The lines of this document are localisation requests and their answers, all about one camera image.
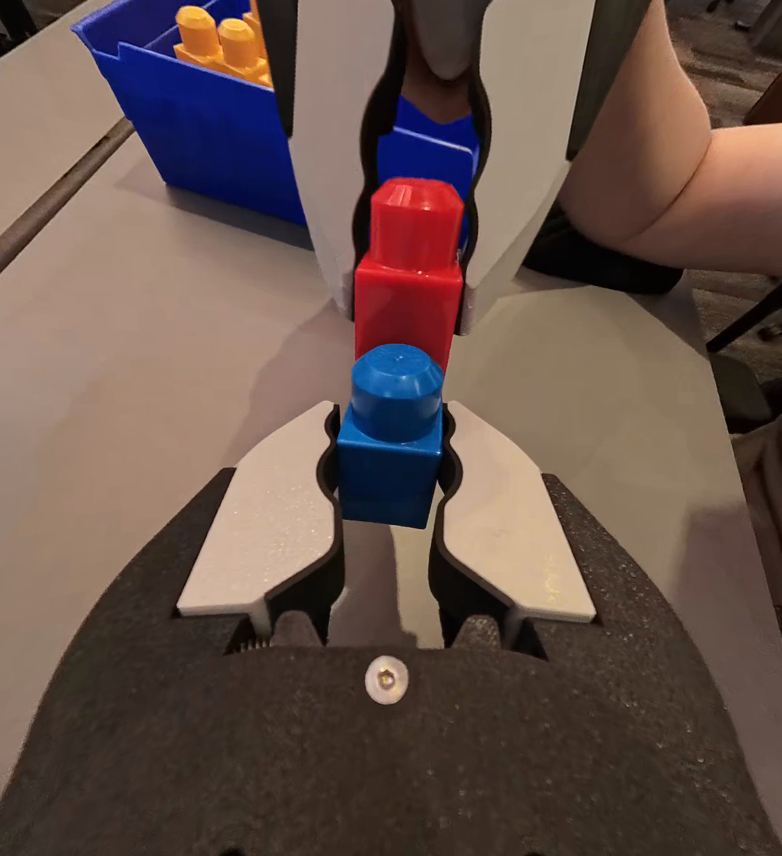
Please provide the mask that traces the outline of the person's right forearm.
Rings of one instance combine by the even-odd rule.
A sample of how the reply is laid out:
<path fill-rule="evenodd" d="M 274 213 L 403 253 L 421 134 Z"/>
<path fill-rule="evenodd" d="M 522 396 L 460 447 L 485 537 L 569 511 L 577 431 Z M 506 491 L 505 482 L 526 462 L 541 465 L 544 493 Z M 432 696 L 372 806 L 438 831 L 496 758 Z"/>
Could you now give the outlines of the person's right forearm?
<path fill-rule="evenodd" d="M 782 123 L 714 130 L 651 2 L 560 189 L 599 246 L 675 269 L 782 277 Z"/>

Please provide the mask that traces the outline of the blue plastic bin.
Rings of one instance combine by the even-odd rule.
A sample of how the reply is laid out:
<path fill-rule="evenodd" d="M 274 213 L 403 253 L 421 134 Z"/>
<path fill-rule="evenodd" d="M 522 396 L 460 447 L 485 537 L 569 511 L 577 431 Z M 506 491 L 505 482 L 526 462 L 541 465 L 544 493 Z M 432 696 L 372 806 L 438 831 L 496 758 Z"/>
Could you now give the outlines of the blue plastic bin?
<path fill-rule="evenodd" d="M 306 226 L 273 90 L 177 59 L 185 5 L 201 6 L 217 25 L 250 11 L 245 1 L 121 1 L 71 30 L 166 184 Z M 400 97 L 393 130 L 379 141 L 380 181 L 437 179 L 464 201 L 479 153 L 470 117 L 435 123 Z"/>

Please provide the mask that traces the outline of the black wrist rest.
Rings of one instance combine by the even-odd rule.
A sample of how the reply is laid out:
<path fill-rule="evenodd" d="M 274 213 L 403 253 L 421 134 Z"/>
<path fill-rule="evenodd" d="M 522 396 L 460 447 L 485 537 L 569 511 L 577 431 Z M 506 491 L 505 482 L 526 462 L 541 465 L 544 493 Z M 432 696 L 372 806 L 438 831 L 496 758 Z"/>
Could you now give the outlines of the black wrist rest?
<path fill-rule="evenodd" d="M 625 294 L 663 295 L 685 271 L 602 247 L 576 230 L 554 202 L 523 266 L 535 273 Z"/>

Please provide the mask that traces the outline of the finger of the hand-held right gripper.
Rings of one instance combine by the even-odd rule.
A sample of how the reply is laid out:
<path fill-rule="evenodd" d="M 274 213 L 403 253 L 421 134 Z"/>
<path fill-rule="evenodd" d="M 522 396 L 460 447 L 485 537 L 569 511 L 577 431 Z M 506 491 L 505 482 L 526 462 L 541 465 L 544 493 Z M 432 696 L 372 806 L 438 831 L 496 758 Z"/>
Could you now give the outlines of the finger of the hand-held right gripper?
<path fill-rule="evenodd" d="M 388 1 L 300 1 L 293 96 L 293 169 L 321 275 L 353 314 L 356 204 L 364 190 L 361 138 L 389 59 Z"/>
<path fill-rule="evenodd" d="M 496 1 L 473 65 L 488 109 L 459 333 L 503 294 L 566 178 L 593 1 Z"/>

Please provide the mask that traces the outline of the red mega block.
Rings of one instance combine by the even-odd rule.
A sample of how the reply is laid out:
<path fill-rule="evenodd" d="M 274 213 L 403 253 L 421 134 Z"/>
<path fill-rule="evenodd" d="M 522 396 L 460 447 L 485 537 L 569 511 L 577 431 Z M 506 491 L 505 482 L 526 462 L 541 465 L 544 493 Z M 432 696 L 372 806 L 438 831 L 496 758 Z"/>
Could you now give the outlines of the red mega block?
<path fill-rule="evenodd" d="M 410 345 L 446 371 L 463 290 L 463 202 L 443 181 L 392 178 L 374 193 L 368 251 L 354 274 L 355 358 Z"/>

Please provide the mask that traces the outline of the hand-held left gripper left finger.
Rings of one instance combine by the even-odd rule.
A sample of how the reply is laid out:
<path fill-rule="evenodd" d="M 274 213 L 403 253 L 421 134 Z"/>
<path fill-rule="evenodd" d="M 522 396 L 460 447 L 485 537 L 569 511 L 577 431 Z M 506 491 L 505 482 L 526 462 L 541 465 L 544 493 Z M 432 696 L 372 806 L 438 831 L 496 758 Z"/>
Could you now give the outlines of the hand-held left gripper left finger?
<path fill-rule="evenodd" d="M 320 401 L 237 463 L 177 601 L 182 617 L 243 615 L 272 634 L 300 611 L 328 634 L 344 587 L 340 423 L 339 406 Z"/>

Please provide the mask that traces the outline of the blue mega block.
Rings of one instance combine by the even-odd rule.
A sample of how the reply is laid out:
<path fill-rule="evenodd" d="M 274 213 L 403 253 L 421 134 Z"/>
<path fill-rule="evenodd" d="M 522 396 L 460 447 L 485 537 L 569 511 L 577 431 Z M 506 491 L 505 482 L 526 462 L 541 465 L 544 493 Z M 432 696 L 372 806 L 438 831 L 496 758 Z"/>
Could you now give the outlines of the blue mega block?
<path fill-rule="evenodd" d="M 408 344 L 381 345 L 356 360 L 337 438 L 344 519 L 426 528 L 443 455 L 444 378 Z"/>

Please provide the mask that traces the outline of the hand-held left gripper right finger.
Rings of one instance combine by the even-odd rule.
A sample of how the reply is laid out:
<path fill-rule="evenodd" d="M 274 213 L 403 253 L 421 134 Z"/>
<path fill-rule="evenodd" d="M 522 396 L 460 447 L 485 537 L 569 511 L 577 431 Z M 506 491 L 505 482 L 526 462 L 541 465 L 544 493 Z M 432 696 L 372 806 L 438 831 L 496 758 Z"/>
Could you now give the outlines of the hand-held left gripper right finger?
<path fill-rule="evenodd" d="M 491 615 L 589 624 L 596 607 L 542 471 L 510 438 L 458 401 L 445 405 L 442 497 L 431 592 L 456 621 Z"/>

